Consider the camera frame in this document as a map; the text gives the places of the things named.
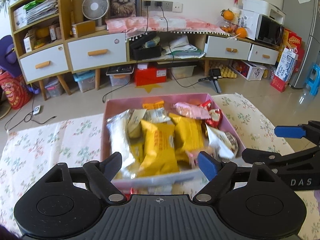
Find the white printer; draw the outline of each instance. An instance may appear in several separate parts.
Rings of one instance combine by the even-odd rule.
[[[244,10],[263,14],[279,24],[284,24],[285,13],[277,6],[263,0],[242,0],[242,3]]]

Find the pink storage bin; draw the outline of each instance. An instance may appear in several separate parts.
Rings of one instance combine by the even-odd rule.
[[[156,103],[164,101],[164,107],[167,112],[175,113],[172,106],[178,102],[186,102],[193,105],[199,105],[207,100],[211,100],[212,108],[220,108],[209,94],[205,93],[194,93],[194,94],[176,94],[176,95],[163,95],[163,96],[152,96],[152,97],[140,97],[140,98],[124,98],[124,99],[110,99],[106,102],[106,110],[103,117],[102,127],[102,139],[101,139],[101,160],[105,160],[110,156],[110,142],[109,142],[109,131],[106,126],[108,118],[120,114],[123,111],[135,108],[142,108],[144,103]],[[237,140],[239,146],[239,154],[245,149],[243,142],[240,140],[236,130],[229,122],[228,118],[223,114],[222,122],[219,125],[221,131],[230,132]],[[112,183],[119,189],[130,189],[159,186],[165,184],[174,184],[177,182],[184,182],[188,180],[202,178],[204,175],[200,169],[192,169],[187,171],[181,171],[176,173],[170,173],[159,176],[150,176],[137,179],[114,179]]]

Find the purple hat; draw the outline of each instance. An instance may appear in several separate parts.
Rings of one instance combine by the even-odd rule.
[[[0,68],[5,71],[8,71],[9,74],[13,78],[15,78],[22,74],[18,60],[14,61],[14,59],[16,58],[14,54],[16,53],[12,52],[7,57],[5,57],[8,51],[12,48],[13,48],[13,40],[11,35],[4,36],[0,40]]]

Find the blue plastic stool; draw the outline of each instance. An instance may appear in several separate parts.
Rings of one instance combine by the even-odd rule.
[[[316,71],[315,79],[311,79],[310,75],[312,73],[312,70]],[[307,85],[310,86],[310,94],[315,96],[318,94],[319,85],[320,85],[320,67],[317,64],[313,65],[313,68],[310,71],[310,74],[306,81]]]

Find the yellow star sticker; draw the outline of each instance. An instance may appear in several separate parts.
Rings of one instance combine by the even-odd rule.
[[[146,92],[149,94],[153,88],[162,88],[162,86],[158,84],[151,84],[151,85],[138,86],[136,88],[144,88]]]

